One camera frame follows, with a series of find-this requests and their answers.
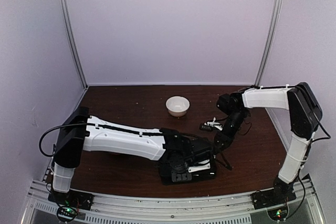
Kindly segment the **black zippered tool case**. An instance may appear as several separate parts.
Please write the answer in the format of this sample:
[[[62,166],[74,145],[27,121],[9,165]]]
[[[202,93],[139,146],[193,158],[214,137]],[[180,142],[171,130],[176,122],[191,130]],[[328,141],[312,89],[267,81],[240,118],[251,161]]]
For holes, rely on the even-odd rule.
[[[210,163],[211,167],[210,169],[207,170],[202,170],[199,172],[191,173],[192,174],[192,180],[187,183],[195,183],[195,182],[201,182],[205,180],[211,180],[216,178],[216,173],[217,173],[217,166],[216,163],[221,164],[224,168],[228,170],[232,170],[233,167],[230,165],[230,163],[224,159],[223,161],[220,161],[216,158],[211,158],[211,159],[206,159],[204,161],[201,161],[199,163],[196,163],[195,165],[192,166],[201,166],[204,164]],[[159,164],[159,176],[161,178],[161,182],[163,185],[174,185],[174,184],[186,184],[186,183],[172,183],[170,179],[170,168],[171,165],[168,163]]]

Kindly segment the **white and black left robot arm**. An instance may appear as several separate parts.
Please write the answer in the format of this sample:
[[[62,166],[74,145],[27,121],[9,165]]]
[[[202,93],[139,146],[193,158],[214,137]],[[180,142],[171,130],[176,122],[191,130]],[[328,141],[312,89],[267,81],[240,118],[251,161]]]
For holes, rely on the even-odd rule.
[[[104,121],[78,107],[60,126],[52,154],[52,189],[58,200],[71,205],[76,197],[70,190],[82,151],[127,154],[155,161],[162,184],[181,184],[213,179],[216,176],[214,149],[201,137],[176,130],[142,129]]]

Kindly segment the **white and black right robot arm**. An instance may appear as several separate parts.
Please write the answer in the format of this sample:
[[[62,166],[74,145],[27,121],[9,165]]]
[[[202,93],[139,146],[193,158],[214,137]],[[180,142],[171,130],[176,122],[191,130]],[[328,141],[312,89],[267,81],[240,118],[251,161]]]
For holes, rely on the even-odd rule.
[[[289,196],[295,180],[308,160],[311,145],[319,139],[316,132],[322,130],[323,140],[330,134],[321,124],[322,108],[306,82],[297,85],[243,88],[231,94],[223,94],[217,107],[227,115],[223,126],[215,135],[215,151],[221,153],[231,146],[249,111],[264,108],[270,115],[287,154],[269,192],[272,203],[279,204]]]

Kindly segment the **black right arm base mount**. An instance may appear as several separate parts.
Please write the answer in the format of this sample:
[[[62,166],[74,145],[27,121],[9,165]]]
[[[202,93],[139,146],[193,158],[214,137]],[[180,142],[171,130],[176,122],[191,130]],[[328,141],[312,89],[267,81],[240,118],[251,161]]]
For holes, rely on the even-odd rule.
[[[276,205],[285,204],[288,201],[295,200],[295,193],[286,193],[285,195],[276,195],[274,189],[256,191],[251,194],[254,209],[269,208]]]

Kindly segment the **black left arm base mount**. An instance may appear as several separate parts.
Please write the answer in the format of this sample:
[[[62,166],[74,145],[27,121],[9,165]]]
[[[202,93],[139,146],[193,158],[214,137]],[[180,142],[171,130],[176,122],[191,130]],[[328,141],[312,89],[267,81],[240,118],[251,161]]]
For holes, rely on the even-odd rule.
[[[67,206],[75,209],[90,210],[93,203],[93,194],[70,190],[67,193],[59,193],[54,190],[48,195],[48,200],[57,206]]]

